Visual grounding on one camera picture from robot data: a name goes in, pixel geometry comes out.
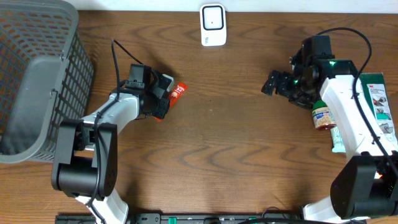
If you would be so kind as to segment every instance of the black wire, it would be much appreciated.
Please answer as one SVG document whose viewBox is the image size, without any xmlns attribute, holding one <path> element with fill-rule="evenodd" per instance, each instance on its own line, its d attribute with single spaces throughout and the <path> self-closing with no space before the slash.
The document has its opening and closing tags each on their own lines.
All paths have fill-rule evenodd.
<svg viewBox="0 0 398 224">
<path fill-rule="evenodd" d="M 98 190 L 100 188 L 100 180 L 101 180 L 101 148 L 100 148 L 100 133 L 98 132 L 98 121 L 102 118 L 102 115 L 110 108 L 112 107 L 115 103 L 119 101 L 120 97 L 120 88 L 126 84 L 127 80 L 120 81 L 120 75 L 119 75 L 119 67 L 118 67 L 118 61 L 116 60 L 116 54 L 114 51 L 114 45 L 113 43 L 116 43 L 120 48 L 122 48 L 125 53 L 127 53 L 131 58 L 133 58 L 136 62 L 142 64 L 138 59 L 136 59 L 134 56 L 132 56 L 121 44 L 119 44 L 118 41 L 112 40 L 111 43 L 111 49 L 112 49 L 112 56 L 113 56 L 113 62 L 114 62 L 114 67 L 116 71 L 116 97 L 114 100 L 106 105 L 100 112 L 96 114 L 96 118 L 94 120 L 94 139 L 95 139 L 95 153 L 97 157 L 97 178 L 96 178 L 96 183 L 95 183 L 95 189 L 93 192 L 93 195 L 89 199 L 89 201 L 86 203 L 86 206 L 91 208 L 93 213 L 101 220 L 101 223 L 106 224 L 105 219 L 98 213 L 98 211 L 95 209 L 93 206 L 93 201 L 95 200 L 96 196 L 98 195 Z"/>
<path fill-rule="evenodd" d="M 118 41 L 113 40 L 113 41 L 112 41 L 112 44 L 113 44 L 113 42 L 115 42 L 121 49 L 123 49 L 124 52 L 127 53 L 132 59 L 134 59 L 134 60 L 135 60 L 136 62 L 138 62 L 139 64 L 143 65 L 142 62 L 140 62 L 138 59 L 136 59 L 134 56 L 132 56 L 132 54 L 130 54 L 130 52 L 128 52 L 121 44 L 119 44 Z"/>
<path fill-rule="evenodd" d="M 393 163 L 393 161 L 391 160 L 391 158 L 389 157 L 389 155 L 388 155 L 387 151 L 384 149 L 383 145 L 381 144 L 381 142 L 379 140 L 379 136 L 377 136 L 377 134 L 374 132 L 370 122 L 368 121 L 368 119 L 367 119 L 367 117 L 366 117 L 366 115 L 365 115 L 365 113 L 364 113 L 364 111 L 362 109 L 361 103 L 359 102 L 359 99 L 358 99 L 359 93 L 356 91 L 356 83 L 358 82 L 359 76 L 360 76 L 360 74 L 362 74 L 363 70 L 365 69 L 366 65 L 368 64 L 369 60 L 372 57 L 372 46 L 371 46 L 371 43 L 369 42 L 368 38 L 364 34 L 362 34 L 360 31 L 352 29 L 352 28 L 348 28 L 348 27 L 337 27 L 337 28 L 324 30 L 324 31 L 318 33 L 317 35 L 322 35 L 322 34 L 325 34 L 327 32 L 331 32 L 331 31 L 335 31 L 335 30 L 347 30 L 347 31 L 354 32 L 355 34 L 358 34 L 360 37 L 362 37 L 365 40 L 366 44 L 368 45 L 369 55 L 368 55 L 365 63 L 362 65 L 361 69 L 359 69 L 358 73 L 354 77 L 353 98 L 355 100 L 356 106 L 358 107 L 358 111 L 359 111 L 359 113 L 362 116 L 363 121 L 365 122 L 366 126 L 369 129 L 369 132 L 371 133 L 371 135 L 373 137 L 373 141 L 377 144 L 377 146 L 379 146 L 380 151 L 384 154 L 384 157 L 387 159 L 387 162 L 389 163 L 393 173 L 398 178 L 398 169 L 395 166 L 395 164 Z"/>
<path fill-rule="evenodd" d="M 119 95 L 120 95 L 120 86 L 119 86 L 119 83 L 120 83 L 120 77 L 119 77 L 119 67 L 118 67 L 118 61 L 116 60 L 116 54 L 114 53 L 114 46 L 113 46 L 113 43 L 117 43 L 115 40 L 112 40 L 112 44 L 111 44 L 111 48 L 112 48 L 112 56 L 113 56 L 113 62 L 114 62 L 114 68 L 115 68 L 115 70 L 116 70 L 116 78 L 118 79 L 117 80 L 117 92 L 116 92 L 116 97 L 115 97 L 115 101 L 118 101 L 119 100 Z"/>
<path fill-rule="evenodd" d="M 286 218 L 257 218 L 254 220 L 246 220 L 240 222 L 239 224 L 252 224 L 252 223 L 290 223 L 290 224 L 331 224 L 326 222 L 319 222 L 319 221 L 310 221 L 310 220 L 293 220 L 293 219 L 286 219 Z"/>
<path fill-rule="evenodd" d="M 284 218 L 286 218 L 285 214 L 283 214 L 279 208 L 274 207 L 274 206 L 271 206 L 271 207 L 267 208 L 267 209 L 262 213 L 261 218 L 265 218 L 265 215 L 267 215 L 268 211 L 269 211 L 271 208 L 274 208 L 274 209 L 278 210 L 278 212 L 279 212 Z"/>
</svg>

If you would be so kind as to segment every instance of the red package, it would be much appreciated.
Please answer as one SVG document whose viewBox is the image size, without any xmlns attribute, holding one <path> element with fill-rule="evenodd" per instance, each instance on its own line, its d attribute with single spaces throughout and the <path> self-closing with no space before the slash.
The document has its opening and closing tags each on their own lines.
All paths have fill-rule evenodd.
<svg viewBox="0 0 398 224">
<path fill-rule="evenodd" d="M 181 94 L 188 89 L 188 86 L 182 82 L 180 82 L 174 90 L 170 93 L 169 95 L 169 100 L 170 100 L 170 108 L 173 107 L 174 103 L 177 102 L 177 100 L 180 98 Z"/>
</svg>

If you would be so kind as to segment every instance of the gray plastic basket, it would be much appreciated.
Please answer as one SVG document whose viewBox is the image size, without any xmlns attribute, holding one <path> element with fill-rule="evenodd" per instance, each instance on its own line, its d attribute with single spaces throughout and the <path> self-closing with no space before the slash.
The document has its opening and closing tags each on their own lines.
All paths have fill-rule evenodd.
<svg viewBox="0 0 398 224">
<path fill-rule="evenodd" d="M 93 66 L 77 25 L 64 1 L 0 1 L 0 162 L 52 162 L 62 119 L 84 115 Z"/>
</svg>

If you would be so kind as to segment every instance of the white wall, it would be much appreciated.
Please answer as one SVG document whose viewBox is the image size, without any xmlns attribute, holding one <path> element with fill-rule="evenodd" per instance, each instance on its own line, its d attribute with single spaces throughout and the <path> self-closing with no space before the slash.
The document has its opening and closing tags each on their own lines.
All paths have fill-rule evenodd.
<svg viewBox="0 0 398 224">
<path fill-rule="evenodd" d="M 398 13 L 398 0 L 65 0 L 79 10 L 198 11 L 219 2 L 229 12 Z"/>
</svg>

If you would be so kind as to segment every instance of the orange light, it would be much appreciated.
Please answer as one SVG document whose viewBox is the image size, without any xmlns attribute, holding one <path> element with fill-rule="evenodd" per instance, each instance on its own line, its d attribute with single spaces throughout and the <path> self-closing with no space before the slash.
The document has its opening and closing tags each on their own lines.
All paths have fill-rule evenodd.
<svg viewBox="0 0 398 224">
<path fill-rule="evenodd" d="M 383 175 L 379 174 L 378 172 L 376 172 L 376 174 L 374 175 L 375 179 L 380 179 Z"/>
</svg>

